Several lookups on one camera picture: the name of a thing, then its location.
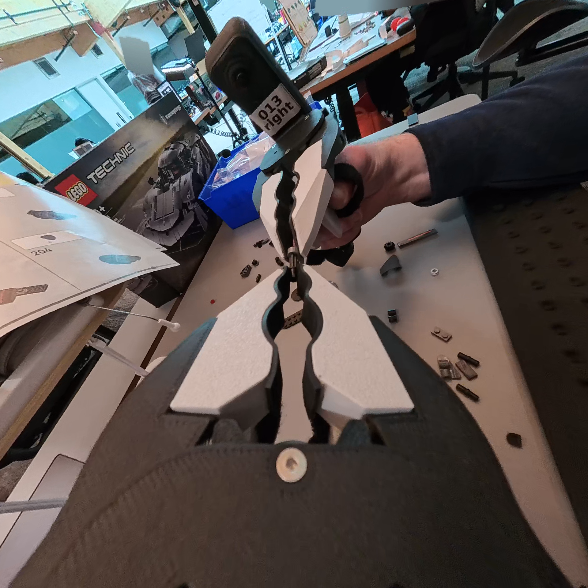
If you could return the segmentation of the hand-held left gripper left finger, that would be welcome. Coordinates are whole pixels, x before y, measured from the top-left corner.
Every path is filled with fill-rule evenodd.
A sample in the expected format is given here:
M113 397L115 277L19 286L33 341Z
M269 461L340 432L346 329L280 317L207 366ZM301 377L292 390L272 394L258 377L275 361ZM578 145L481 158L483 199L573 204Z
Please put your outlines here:
M283 381L275 339L287 298L288 270L278 269L209 321L171 411L234 420L261 443L274 443Z

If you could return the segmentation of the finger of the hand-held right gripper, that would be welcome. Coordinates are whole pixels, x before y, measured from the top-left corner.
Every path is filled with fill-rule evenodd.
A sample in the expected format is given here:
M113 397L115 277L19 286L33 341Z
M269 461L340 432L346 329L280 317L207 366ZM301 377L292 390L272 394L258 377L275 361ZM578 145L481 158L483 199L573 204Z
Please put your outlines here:
M334 188L334 181L322 167L322 142L316 142L296 160L297 178L289 224L293 242L301 256L311 251Z
M295 246L292 229L293 176L278 172L268 176L259 173L259 216L276 252L287 260Z

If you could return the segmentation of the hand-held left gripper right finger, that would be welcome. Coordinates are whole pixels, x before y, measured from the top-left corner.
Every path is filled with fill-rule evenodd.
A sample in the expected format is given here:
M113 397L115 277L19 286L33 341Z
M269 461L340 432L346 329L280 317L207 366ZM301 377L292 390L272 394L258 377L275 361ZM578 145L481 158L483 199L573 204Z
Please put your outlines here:
M375 416L408 415L415 405L385 347L392 332L310 266L299 269L304 354L303 402L310 443L329 443L333 428Z

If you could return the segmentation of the lego instruction book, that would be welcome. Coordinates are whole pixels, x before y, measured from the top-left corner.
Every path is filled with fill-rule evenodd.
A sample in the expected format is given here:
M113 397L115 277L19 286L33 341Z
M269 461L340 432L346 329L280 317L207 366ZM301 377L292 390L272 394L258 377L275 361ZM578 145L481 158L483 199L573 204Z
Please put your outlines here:
M179 263L100 213L1 173L1 336Z

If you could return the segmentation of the person's right forearm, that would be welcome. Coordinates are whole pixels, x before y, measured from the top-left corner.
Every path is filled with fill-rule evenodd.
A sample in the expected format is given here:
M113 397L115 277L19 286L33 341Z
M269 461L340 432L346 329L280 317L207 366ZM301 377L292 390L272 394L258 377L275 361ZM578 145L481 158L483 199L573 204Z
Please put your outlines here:
M587 55L549 68L410 133L426 159L430 206L481 189L587 181Z

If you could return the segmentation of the grey lego panel orange stripe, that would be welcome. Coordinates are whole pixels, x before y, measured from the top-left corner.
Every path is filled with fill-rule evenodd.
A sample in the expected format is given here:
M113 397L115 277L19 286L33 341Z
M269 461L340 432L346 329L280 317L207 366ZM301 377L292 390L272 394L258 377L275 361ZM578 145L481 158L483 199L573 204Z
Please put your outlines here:
M407 239L404 239L402 241L399 241L397 243L397 246L398 246L398 248L402 249L404 247L407 247L407 246L413 245L415 243L418 243L420 241L423 241L424 239L429 239L429 238L431 238L433 236L436 236L437 234L438 233L437 233L437 230L436 229L430 229L428 231L424 231L424 232L418 233L418 234L413 235L413 236L411 236L411 237L409 237Z

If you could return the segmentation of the lego set box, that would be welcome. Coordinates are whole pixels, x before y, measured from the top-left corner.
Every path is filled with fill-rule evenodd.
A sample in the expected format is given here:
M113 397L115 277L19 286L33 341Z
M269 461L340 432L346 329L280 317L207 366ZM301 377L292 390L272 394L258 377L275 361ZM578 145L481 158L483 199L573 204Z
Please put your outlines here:
M200 199L217 158L170 93L42 187L148 239L178 263L129 290L155 307L184 294L222 220Z

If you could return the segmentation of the person's right hand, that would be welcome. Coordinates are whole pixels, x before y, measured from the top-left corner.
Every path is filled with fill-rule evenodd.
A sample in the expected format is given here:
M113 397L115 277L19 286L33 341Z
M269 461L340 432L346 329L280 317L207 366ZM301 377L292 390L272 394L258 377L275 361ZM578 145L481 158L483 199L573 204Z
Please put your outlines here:
M348 145L337 163L353 166L362 176L364 198L358 210L341 220L342 235L334 236L322 226L314 247L331 249L346 245L387 207L414 203L431 195L428 165L421 143L409 133L366 145Z

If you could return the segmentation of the blue storage bin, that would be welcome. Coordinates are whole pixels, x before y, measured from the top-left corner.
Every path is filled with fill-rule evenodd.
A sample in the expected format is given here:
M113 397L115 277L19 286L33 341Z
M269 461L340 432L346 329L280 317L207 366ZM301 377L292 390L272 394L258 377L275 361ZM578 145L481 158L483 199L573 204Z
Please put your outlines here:
M211 172L210 177L215 171L216 166ZM231 181L224 187L214 190L210 188L209 177L209 180L206 181L198 197L199 202L205 204L232 229L236 229L257 219L259 213L254 205L253 193L256 180L260 173L260 166L259 169L251 171L245 176Z

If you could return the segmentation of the clear plastic parts bags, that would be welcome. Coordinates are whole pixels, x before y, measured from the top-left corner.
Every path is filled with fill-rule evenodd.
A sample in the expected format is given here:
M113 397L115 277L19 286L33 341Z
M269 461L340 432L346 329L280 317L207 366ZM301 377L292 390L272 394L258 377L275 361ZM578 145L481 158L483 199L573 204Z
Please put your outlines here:
M275 141L270 136L261 133L235 148L227 158L219 158L210 177L210 188L214 190L224 187L231 181L259 169L265 154L274 144Z

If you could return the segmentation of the illustrated poster board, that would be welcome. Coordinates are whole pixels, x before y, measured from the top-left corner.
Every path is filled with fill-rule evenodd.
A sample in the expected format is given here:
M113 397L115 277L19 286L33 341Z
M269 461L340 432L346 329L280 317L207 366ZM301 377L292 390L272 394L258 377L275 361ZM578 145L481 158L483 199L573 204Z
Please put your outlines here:
M279 1L290 29L304 48L310 47L318 36L318 29L309 11L309 1Z

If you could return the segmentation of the orange bag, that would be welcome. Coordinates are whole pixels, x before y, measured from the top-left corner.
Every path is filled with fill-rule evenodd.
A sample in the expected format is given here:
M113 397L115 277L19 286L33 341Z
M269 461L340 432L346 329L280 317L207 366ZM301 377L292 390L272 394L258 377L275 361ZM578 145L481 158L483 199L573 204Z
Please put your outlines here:
M392 122L377 111L367 92L357 101L354 111L361 138L392 126Z

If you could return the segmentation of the wooden background table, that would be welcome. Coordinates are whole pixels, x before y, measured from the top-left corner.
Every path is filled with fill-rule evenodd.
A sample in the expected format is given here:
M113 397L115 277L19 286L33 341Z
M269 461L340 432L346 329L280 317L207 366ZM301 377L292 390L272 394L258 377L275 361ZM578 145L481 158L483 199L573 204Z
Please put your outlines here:
M325 55L341 53L341 59L327 58L327 67L320 76L303 86L300 91L314 100L336 99L337 111L342 129L348 142L360 138L350 88L362 81L368 72L389 55L405 56L414 52L416 29L412 26L402 35L394 31L380 33L385 20L377 12L351 15L350 33L341 38L339 33L326 36L325 29L305 49L307 61L317 60Z

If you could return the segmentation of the black office chair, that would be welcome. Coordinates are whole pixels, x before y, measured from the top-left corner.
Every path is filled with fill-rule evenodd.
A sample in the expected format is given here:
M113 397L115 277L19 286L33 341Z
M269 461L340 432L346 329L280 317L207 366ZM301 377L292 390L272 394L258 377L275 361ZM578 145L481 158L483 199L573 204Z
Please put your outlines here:
M482 83L482 99L488 96L489 81L511 77L510 86L525 78L517 70L490 71L492 63L517 54L516 65L525 66L587 46L587 32L539 42L587 18L586 1L522 1L512 7L491 29L477 50L471 74Z

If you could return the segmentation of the black vertical post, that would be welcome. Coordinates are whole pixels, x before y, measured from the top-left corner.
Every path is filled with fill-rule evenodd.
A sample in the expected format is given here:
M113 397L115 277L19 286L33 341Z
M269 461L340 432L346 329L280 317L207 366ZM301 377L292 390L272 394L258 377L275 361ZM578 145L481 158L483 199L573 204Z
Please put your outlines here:
M212 44L214 40L217 38L217 30L212 20L210 19L207 11L205 10L203 2L188 0L187 3L190 6L198 24L200 25L204 36L206 37L208 42Z

